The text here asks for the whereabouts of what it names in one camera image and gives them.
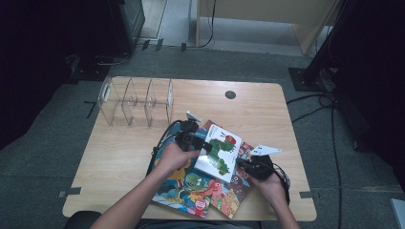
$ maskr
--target light wood surface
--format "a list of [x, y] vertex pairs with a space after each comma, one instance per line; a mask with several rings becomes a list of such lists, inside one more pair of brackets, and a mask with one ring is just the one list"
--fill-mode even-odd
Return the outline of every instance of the light wood surface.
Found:
[[[340, 0], [218, 0], [215, 17], [293, 24], [303, 54], [337, 9]], [[212, 17], [214, 0], [198, 0], [196, 46], [200, 44], [200, 17]]]
[[[297, 220], [316, 219], [312, 198], [300, 198], [300, 192], [309, 192], [309, 184], [280, 85], [182, 79], [173, 79], [172, 83], [172, 120], [185, 120], [185, 112], [191, 111], [202, 118], [202, 124], [211, 119], [252, 146], [264, 144], [282, 149], [282, 153], [271, 158], [290, 177], [291, 211]], [[235, 92], [236, 98], [226, 98], [227, 91]], [[137, 185], [145, 177], [152, 148], [165, 128], [161, 122], [151, 127], [109, 126], [100, 113], [72, 184], [72, 187], [82, 187], [82, 192], [67, 197], [63, 214], [70, 217], [83, 210], [102, 213]], [[147, 208], [143, 217], [200, 219], [155, 203]], [[207, 219], [227, 217], [210, 207]], [[234, 219], [276, 218], [253, 188]]]

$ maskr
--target floor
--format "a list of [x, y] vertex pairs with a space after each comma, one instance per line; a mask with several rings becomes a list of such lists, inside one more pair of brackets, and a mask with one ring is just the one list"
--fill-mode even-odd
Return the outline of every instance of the floor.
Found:
[[[165, 46], [195, 47], [197, 1], [143, 0], [146, 22], [141, 39], [151, 43], [163, 39]], [[201, 19], [200, 45], [211, 35], [211, 18]], [[327, 37], [329, 27], [323, 29], [307, 56], [315, 56]], [[262, 52], [302, 56], [303, 53], [290, 24], [214, 18], [212, 41], [205, 47], [211, 50]]]

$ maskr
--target tabletop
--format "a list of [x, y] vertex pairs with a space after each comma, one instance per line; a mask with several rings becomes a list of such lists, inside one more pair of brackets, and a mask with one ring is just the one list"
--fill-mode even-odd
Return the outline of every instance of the tabletop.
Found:
[[[253, 147], [259, 144], [282, 149], [271, 156], [288, 174], [291, 186], [290, 209], [297, 220], [316, 219], [302, 158], [290, 121], [283, 90], [278, 84], [172, 79], [173, 111], [171, 120], [185, 120], [191, 111], [202, 119], [223, 126]], [[236, 94], [229, 99], [226, 92]], [[78, 166], [72, 187], [81, 187], [80, 195], [69, 195], [63, 214], [77, 211], [104, 212], [145, 177], [151, 152], [168, 126], [153, 123], [111, 126], [100, 112]], [[247, 194], [233, 219], [276, 220], [256, 188]], [[206, 219], [227, 219], [212, 207]], [[200, 219], [166, 206], [151, 203], [145, 219]]]

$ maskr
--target book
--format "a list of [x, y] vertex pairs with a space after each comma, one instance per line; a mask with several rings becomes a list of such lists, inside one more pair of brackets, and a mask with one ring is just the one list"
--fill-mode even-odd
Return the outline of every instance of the book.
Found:
[[[204, 124], [205, 129], [210, 129], [214, 123], [208, 120]], [[249, 158], [249, 152], [253, 150], [253, 147], [246, 142], [242, 142], [239, 147], [237, 157], [247, 159]], [[253, 183], [249, 179], [249, 174], [245, 170], [234, 167], [230, 182], [216, 179], [215, 188], [211, 195], [210, 204], [221, 211], [228, 218], [232, 219], [242, 201], [245, 199]]]
[[[172, 135], [179, 130], [180, 124], [176, 124], [167, 135]], [[200, 128], [196, 135], [204, 139], [206, 133], [207, 130]], [[174, 137], [162, 144], [157, 154], [152, 158], [148, 174], [159, 163], [165, 145], [173, 141], [175, 141]], [[171, 177], [164, 181], [152, 200], [182, 212], [206, 218], [215, 179], [194, 169], [196, 160], [190, 159], [184, 167], [175, 171]]]
[[205, 149], [201, 150], [195, 168], [229, 183], [242, 139], [212, 123], [205, 141], [212, 145], [212, 150], [209, 152]]

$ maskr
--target person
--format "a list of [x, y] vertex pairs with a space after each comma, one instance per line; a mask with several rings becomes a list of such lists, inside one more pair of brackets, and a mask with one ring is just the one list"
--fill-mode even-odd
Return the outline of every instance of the person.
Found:
[[[160, 163], [156, 168], [135, 188], [129, 191], [124, 197], [104, 212], [92, 225], [92, 229], [102, 228], [128, 228], [134, 229], [138, 225], [143, 213], [151, 202], [164, 181], [173, 172], [183, 167], [188, 159], [197, 157], [200, 151], [182, 151], [176, 143], [169, 143], [163, 149]], [[259, 188], [260, 192], [273, 208], [281, 228], [299, 228], [294, 215], [291, 213], [281, 185], [280, 179], [274, 174], [265, 181], [251, 178], [252, 182]], [[186, 228], [187, 221], [181, 225]], [[195, 224], [187, 228], [196, 228]]]

